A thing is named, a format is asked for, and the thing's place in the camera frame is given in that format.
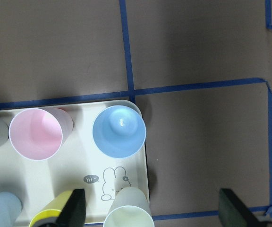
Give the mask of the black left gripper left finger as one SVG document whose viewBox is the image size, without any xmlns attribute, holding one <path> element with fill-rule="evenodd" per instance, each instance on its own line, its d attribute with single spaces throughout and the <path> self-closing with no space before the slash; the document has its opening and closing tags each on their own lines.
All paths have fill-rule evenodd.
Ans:
<svg viewBox="0 0 272 227">
<path fill-rule="evenodd" d="M 84 189 L 74 189 L 59 217 L 57 227 L 83 227 L 86 217 L 86 200 Z"/>
</svg>

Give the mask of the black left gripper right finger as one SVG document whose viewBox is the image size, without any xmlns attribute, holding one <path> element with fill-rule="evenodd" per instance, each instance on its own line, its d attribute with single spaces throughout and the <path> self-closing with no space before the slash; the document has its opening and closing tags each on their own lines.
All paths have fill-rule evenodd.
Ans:
<svg viewBox="0 0 272 227">
<path fill-rule="evenodd" d="M 231 189 L 220 189 L 218 213 L 223 227 L 259 227 L 260 222 Z"/>
</svg>

